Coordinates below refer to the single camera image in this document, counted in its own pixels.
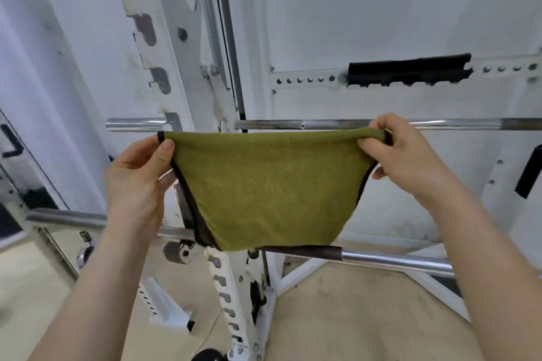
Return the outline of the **person's left hand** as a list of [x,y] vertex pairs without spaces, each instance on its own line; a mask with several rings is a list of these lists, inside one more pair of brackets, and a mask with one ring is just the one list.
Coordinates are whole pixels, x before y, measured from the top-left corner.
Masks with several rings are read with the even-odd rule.
[[[158,139],[157,136],[146,138]],[[164,218],[165,193],[175,181],[143,181],[143,162],[141,139],[108,167],[105,175],[107,228],[133,239],[151,241]]]

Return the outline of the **person's right hand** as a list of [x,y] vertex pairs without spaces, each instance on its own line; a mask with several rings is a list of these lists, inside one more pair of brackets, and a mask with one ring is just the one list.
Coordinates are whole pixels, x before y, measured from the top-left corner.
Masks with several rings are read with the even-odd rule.
[[396,150],[396,160],[391,166],[379,164],[372,175],[375,180],[388,177],[425,208],[442,203],[462,187],[423,134],[405,119],[387,113],[373,119],[369,126],[389,132],[392,137],[389,146]]

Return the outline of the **green cloth with black trim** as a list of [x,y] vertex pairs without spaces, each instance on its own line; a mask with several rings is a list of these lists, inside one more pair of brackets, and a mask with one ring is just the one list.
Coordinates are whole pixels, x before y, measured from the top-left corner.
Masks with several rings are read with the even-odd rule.
[[377,161],[358,139],[391,145],[385,130],[157,133],[174,143],[171,168],[194,238],[225,252],[327,246],[354,214]]

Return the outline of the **person's left forearm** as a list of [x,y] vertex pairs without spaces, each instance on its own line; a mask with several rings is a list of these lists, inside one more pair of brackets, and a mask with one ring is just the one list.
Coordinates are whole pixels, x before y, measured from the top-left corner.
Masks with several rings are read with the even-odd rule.
[[108,221],[28,361],[121,361],[146,256],[161,219]]

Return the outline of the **person's right forearm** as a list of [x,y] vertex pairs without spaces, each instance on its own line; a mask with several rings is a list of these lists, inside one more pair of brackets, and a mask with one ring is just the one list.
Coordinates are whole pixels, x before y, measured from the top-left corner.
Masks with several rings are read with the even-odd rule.
[[486,361],[542,361],[542,278],[453,179],[420,203],[441,233]]

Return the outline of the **chrome barbell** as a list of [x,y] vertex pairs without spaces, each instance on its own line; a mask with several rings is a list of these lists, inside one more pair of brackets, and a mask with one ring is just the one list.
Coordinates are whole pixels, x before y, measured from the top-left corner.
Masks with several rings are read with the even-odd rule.
[[[27,213],[22,222],[22,227],[26,230],[68,228],[80,232],[98,233],[105,229],[106,224],[107,217],[105,215],[37,208]],[[264,247],[260,248],[259,251],[280,253],[303,259],[351,263],[378,269],[413,270],[428,273],[432,276],[455,277],[452,266],[446,259],[434,257],[356,251],[339,246]]]
[[[235,130],[349,130],[369,126],[369,119],[291,119],[236,120]],[[454,118],[409,119],[420,130],[465,131],[542,131],[542,118]],[[112,118],[105,123],[110,132],[158,132],[165,125],[173,127],[166,118]]]

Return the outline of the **black foam pad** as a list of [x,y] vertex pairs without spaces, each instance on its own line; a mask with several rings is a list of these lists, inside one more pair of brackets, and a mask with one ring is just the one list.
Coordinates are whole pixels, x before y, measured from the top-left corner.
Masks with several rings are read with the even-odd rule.
[[369,87],[371,84],[389,86],[392,83],[407,86],[416,83],[433,86],[439,82],[457,84],[468,79],[474,72],[472,68],[465,67],[470,61],[471,54],[465,53],[409,60],[350,63],[346,84],[361,87]]

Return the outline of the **chrome roller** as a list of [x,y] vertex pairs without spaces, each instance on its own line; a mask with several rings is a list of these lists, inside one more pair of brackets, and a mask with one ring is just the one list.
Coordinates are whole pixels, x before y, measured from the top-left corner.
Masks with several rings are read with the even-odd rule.
[[204,249],[195,241],[181,240],[166,242],[162,251],[167,261],[188,265],[198,259]]

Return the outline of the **chrome knob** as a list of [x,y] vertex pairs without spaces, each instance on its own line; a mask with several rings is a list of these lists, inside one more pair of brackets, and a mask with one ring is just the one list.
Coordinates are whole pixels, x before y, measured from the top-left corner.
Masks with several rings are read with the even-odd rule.
[[76,256],[76,264],[78,269],[83,269],[95,249],[95,242],[91,234],[86,230],[79,232],[79,235],[85,246],[80,249]]

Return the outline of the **steel guide rod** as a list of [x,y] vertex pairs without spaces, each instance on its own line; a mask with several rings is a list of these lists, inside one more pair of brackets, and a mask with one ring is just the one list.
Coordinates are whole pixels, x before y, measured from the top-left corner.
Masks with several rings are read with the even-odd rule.
[[240,79],[240,69],[237,59],[237,52],[235,46],[233,22],[231,18],[231,10],[229,0],[217,0],[219,5],[219,16],[221,31],[226,48],[227,58],[227,72],[229,75],[229,82],[233,88],[233,96],[238,114],[238,119],[241,121],[246,120],[246,111],[243,101],[242,84]]

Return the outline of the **white safety bracket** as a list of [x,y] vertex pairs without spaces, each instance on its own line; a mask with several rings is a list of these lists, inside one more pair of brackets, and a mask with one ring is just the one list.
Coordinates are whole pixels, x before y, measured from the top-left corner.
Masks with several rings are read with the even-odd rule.
[[191,311],[180,305],[152,277],[143,276],[139,282],[138,296],[150,312],[150,322],[169,329],[192,332],[195,325]]

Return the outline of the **white power rack frame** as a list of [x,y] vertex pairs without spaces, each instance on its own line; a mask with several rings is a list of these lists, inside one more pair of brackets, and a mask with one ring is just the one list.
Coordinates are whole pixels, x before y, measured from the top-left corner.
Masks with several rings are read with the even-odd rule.
[[[124,0],[129,13],[146,0]],[[203,99],[189,79],[189,13],[229,89],[217,0],[159,3],[194,125]],[[229,0],[246,120],[542,117],[542,0]],[[347,86],[350,63],[471,54],[457,84]]]

